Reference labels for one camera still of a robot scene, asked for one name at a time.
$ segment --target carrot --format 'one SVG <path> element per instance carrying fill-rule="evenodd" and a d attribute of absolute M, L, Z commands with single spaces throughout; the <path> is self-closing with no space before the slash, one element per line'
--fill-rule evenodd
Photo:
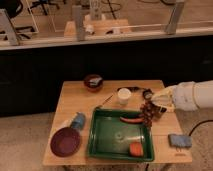
<path fill-rule="evenodd" d="M 130 119 L 130 118 L 124 118 L 124 117 L 120 117 L 120 120 L 127 123 L 141 123 L 144 121 L 143 118 Z"/>
<path fill-rule="evenodd" d="M 141 157 L 143 156 L 143 148 L 140 142 L 132 142 L 129 146 L 129 152 L 131 156 Z"/>

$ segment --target purple plate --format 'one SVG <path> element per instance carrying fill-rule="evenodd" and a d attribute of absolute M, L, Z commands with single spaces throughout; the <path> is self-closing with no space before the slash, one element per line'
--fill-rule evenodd
<path fill-rule="evenodd" d="M 53 135 L 50 148 L 56 156 L 67 157 L 74 154 L 79 145 L 79 132 L 71 127 L 65 127 Z"/>

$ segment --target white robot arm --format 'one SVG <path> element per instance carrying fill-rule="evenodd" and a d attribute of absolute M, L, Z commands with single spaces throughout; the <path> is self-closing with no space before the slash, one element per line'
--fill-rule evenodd
<path fill-rule="evenodd" d="M 194 111 L 199 108 L 213 108 L 213 80 L 200 83 L 182 82 L 155 93 L 151 101 L 168 111 L 182 109 Z"/>

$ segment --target green plastic bin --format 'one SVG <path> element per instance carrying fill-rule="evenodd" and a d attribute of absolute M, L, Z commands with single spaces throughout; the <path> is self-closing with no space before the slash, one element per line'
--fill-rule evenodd
<path fill-rule="evenodd" d="M 135 118 L 139 111 L 96 108 L 90 127 L 87 154 L 90 157 L 124 159 L 138 162 L 154 160 L 151 132 L 143 124 L 129 124 L 120 117 Z M 129 153 L 131 142 L 141 142 L 144 155 L 133 157 Z"/>

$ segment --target paper cup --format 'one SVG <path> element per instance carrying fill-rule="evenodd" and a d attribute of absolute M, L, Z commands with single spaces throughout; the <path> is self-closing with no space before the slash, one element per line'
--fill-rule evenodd
<path fill-rule="evenodd" d="M 118 102 L 121 105 L 126 105 L 129 101 L 129 98 L 132 96 L 132 93 L 129 89 L 127 88 L 121 88 L 118 91 Z"/>

